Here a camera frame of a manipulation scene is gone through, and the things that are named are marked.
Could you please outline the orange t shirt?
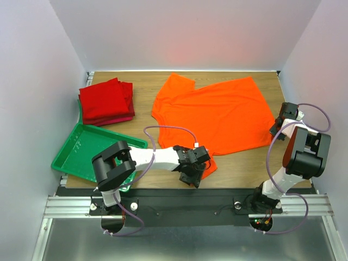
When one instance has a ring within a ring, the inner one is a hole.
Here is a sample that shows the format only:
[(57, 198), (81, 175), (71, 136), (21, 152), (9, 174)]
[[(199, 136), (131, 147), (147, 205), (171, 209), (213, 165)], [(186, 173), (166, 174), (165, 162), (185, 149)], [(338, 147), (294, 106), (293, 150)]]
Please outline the orange t shirt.
[(197, 89), (176, 73), (155, 97), (152, 116), (161, 126), (162, 148), (192, 147), (196, 136), (210, 157), (269, 146), (275, 120), (252, 77)]

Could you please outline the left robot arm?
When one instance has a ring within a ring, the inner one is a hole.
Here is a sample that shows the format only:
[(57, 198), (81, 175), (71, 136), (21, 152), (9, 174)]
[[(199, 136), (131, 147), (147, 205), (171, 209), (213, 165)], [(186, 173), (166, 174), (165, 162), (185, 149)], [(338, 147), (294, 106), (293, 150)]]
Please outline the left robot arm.
[(91, 162), (103, 197), (102, 208), (108, 214), (116, 214), (121, 208), (121, 186), (132, 173), (151, 169), (179, 172), (180, 181), (198, 188), (209, 161), (204, 146), (195, 145), (191, 149), (176, 145), (152, 150), (118, 141), (94, 156)]

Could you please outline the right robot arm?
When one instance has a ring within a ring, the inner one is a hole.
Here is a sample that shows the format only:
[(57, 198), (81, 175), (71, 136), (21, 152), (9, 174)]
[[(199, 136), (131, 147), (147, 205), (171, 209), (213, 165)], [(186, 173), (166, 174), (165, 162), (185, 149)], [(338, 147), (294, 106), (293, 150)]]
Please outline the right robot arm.
[[(299, 106), (306, 105), (318, 109), (325, 116), (328, 126), (317, 129), (304, 123), (304, 113)], [(284, 102), (278, 117), (270, 128), (273, 140), (266, 156), (266, 170), (269, 179), (256, 187), (250, 199), (252, 210), (262, 213), (280, 207), (280, 199), (294, 185), (313, 177), (320, 177), (326, 167), (331, 136), (327, 132), (331, 128), (328, 114), (317, 105), (309, 103), (294, 104)], [(269, 167), (270, 153), (276, 140), (289, 138), (282, 166), (271, 174)]]

